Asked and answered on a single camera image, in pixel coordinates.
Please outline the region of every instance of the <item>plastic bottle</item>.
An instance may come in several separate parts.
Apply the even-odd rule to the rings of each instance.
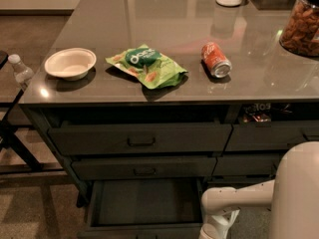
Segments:
[[[8,61],[12,65],[13,75],[17,83],[20,85],[21,89],[25,91],[34,76],[32,69],[27,67],[17,54],[10,55]]]

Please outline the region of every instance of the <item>chair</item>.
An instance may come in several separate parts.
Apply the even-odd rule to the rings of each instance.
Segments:
[[[8,54],[0,51],[0,70],[8,61]],[[0,117],[0,151],[2,148],[11,147],[31,168],[32,171],[42,170],[43,165],[34,157],[29,149],[16,136],[15,132],[18,126],[12,125],[8,121],[8,116],[15,105],[18,104],[23,91],[20,90],[13,102],[1,102],[0,108],[4,111]],[[18,172],[12,165],[0,166],[0,173]]]

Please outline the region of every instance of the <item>floor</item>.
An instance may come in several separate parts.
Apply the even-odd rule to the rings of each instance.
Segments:
[[[67,23],[67,16],[0,16],[0,50],[17,53],[36,71],[55,38]],[[0,101],[18,92],[10,65],[0,72]],[[21,111],[12,122],[28,122]],[[34,130],[16,133],[40,162],[55,163],[50,149]],[[12,149],[0,152],[0,238],[77,238],[84,229],[86,208],[77,208],[77,189],[64,171],[1,174],[1,165],[24,164]],[[242,210],[228,239],[266,239],[270,212]]]

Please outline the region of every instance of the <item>drawer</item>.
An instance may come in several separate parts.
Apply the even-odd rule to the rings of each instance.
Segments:
[[[206,156],[97,158],[72,163],[82,180],[211,176],[216,160]]]
[[[215,122],[66,125],[48,135],[62,155],[221,151],[229,124]]]
[[[196,179],[96,181],[78,238],[198,238],[200,197]]]
[[[281,154],[225,154],[218,158],[213,176],[275,175]]]
[[[289,149],[319,139],[319,121],[273,121],[235,124],[226,151]]]

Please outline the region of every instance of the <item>drawer handle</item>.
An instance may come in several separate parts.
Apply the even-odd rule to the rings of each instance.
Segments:
[[[135,176],[150,176],[156,175],[157,170],[155,168],[140,168],[140,169],[133,169]]]
[[[156,139],[153,137],[150,142],[132,142],[130,138],[128,138],[128,146],[129,147],[147,147],[153,146],[156,144]]]

